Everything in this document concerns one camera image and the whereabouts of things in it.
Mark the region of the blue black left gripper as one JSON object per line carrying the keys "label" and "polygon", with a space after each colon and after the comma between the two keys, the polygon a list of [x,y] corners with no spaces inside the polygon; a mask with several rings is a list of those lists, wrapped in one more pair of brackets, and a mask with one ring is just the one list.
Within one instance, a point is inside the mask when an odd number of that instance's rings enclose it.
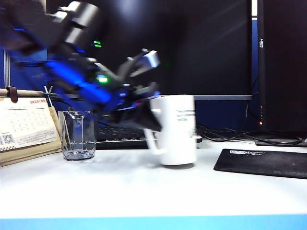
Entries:
{"label": "blue black left gripper", "polygon": [[159,95],[155,82],[147,87],[125,85],[95,117],[119,127],[161,131],[162,126],[150,108],[150,100]]}

